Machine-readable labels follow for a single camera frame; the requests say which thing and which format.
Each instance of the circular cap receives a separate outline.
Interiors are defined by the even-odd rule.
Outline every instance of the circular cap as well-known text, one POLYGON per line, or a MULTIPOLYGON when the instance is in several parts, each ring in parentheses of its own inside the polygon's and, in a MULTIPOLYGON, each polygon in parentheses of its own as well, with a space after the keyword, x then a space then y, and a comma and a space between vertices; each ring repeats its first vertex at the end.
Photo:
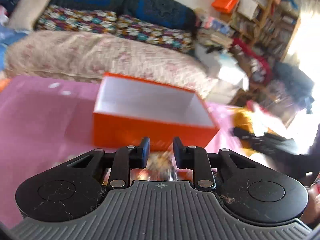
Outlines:
POLYGON ((125 182, 121 179, 115 179, 110 182, 111 187, 123 187, 125 185, 125 182))
POLYGON ((207 179, 203 179, 203 180, 199 180, 198 181, 198 185, 200 187, 212 187, 213 186, 213 182, 207 179))
POLYGON ((43 184, 38 194, 49 201, 62 201, 70 198, 76 191, 75 185, 64 180, 54 180, 43 184))
POLYGON ((271 181, 257 181, 249 185, 251 197, 262 202, 276 202, 284 197, 284 188, 271 181))

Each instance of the cardboard box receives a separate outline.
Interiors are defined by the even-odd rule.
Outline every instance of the cardboard box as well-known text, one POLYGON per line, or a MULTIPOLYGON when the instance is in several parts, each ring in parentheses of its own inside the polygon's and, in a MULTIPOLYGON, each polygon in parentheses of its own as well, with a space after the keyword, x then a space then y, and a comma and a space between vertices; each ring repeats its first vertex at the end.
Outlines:
POLYGON ((139 145, 148 136, 152 151, 166 151, 175 136, 184 145, 206 147, 219 131, 196 92, 109 73, 99 89, 93 126, 96 146, 139 145))

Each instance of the orange box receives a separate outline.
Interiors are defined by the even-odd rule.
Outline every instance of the orange box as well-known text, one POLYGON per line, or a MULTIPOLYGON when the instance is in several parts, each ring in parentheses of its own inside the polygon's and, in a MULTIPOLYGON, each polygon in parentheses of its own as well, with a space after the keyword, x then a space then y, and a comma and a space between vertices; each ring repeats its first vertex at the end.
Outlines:
POLYGON ((192 90, 108 73, 93 112, 93 142, 119 148, 150 138, 152 151, 166 151, 175 136, 184 145, 206 147, 219 131, 192 90))

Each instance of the beige pillow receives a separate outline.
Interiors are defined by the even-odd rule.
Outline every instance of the beige pillow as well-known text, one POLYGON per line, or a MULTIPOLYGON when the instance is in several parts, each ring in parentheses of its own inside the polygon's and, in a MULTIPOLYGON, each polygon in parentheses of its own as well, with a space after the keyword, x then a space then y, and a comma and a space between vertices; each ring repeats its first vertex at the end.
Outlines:
POLYGON ((7 27, 32 31, 49 2, 50 0, 20 0, 10 16, 7 27))

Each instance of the floral fabric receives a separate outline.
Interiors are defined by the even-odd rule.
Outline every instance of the floral fabric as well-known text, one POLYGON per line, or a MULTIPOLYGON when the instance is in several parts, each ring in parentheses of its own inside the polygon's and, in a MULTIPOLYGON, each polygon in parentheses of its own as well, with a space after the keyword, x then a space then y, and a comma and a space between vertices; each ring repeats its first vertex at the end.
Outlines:
POLYGON ((129 15, 118 17, 116 35, 183 53, 188 53, 192 49, 191 32, 147 23, 129 15))
POLYGON ((115 34, 116 19, 112 11, 78 11, 50 5, 39 18, 36 30, 115 34))
POLYGON ((111 34, 33 32, 8 47, 7 77, 29 75, 100 82, 108 71, 196 90, 206 98, 217 79, 200 62, 171 49, 111 34))

